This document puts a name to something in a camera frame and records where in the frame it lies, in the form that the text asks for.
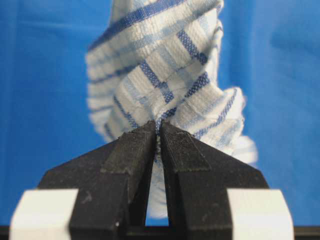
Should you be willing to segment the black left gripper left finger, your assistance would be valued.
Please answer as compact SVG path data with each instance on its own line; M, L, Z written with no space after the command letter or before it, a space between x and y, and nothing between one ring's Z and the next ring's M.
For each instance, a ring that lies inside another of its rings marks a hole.
M74 240L121 240L145 225L156 124L48 170L39 189L78 189L69 230Z

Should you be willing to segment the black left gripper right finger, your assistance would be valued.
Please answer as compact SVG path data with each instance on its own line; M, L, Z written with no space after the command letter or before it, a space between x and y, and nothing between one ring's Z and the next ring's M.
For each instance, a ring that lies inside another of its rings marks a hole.
M227 189L267 189L262 173L168 122L160 143L169 226L177 239L232 239Z

